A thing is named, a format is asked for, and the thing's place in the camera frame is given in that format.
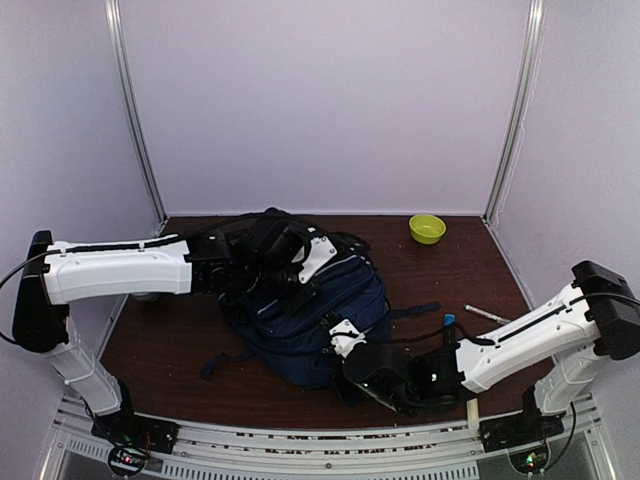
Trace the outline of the navy blue student backpack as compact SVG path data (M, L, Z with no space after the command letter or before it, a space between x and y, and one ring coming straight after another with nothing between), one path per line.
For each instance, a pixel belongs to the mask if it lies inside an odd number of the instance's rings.
M344 379L342 357L331 343L330 331L347 320L353 332L381 344L391 339L392 321L427 313L439 303L392 309L383 280L368 257L368 247L351 234L338 234L333 242L347 247L338 259L329 262L309 284L312 292L296 299L276 298L253 292L228 300L219 299L223 316L247 349L237 356L219 353L200 370L211 378L223 361L243 362L260 358L277 375L297 386L338 389L344 398L355 397L357 389Z

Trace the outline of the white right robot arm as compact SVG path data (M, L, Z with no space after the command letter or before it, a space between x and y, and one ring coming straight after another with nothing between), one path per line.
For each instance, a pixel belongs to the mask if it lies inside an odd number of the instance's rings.
M524 316L480 336L455 315L437 330L441 347L417 357L392 341L374 341L348 319L329 331L347 382L407 416L444 413L477 398L503 379L551 356L559 361L523 397L522 412L484 421L484 436L509 434L530 442L561 429L574 398L610 361L639 352L639 300L620 274L593 261L572 269L574 279Z

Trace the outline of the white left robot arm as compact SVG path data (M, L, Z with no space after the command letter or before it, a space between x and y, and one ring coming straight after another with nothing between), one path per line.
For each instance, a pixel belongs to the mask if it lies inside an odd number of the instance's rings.
M216 295L235 301L254 292L296 300L315 292L314 278L337 249L320 227L286 212L253 213L246 230L225 233L226 221L192 233L115 243L56 241L48 230L32 238L5 342L48 357L85 401L98 431L132 446L151 430L135 414L126 385L111 375L77 334L76 300L120 295Z

